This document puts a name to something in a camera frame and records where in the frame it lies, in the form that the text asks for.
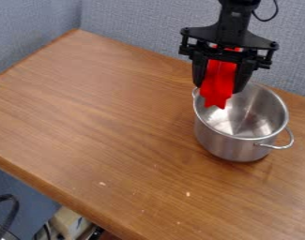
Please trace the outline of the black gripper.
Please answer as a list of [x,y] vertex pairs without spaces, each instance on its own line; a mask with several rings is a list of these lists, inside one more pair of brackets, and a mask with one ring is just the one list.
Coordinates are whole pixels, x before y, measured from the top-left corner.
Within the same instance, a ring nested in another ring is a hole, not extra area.
[[222,8],[218,20],[209,26],[181,29],[178,53],[193,60],[193,84],[199,87],[209,59],[238,64],[234,74],[234,93],[240,93],[253,72],[270,68],[278,44],[249,31],[253,8]]

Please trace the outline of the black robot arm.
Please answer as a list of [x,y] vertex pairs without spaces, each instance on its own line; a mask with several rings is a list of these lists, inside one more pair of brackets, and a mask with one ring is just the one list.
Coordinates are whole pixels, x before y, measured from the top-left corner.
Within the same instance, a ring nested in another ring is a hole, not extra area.
[[218,0],[221,11],[213,25],[181,29],[178,49],[193,61],[193,84],[205,82],[211,60],[236,64],[233,93],[244,90],[256,70],[269,69],[278,44],[249,31],[252,17],[261,0]]

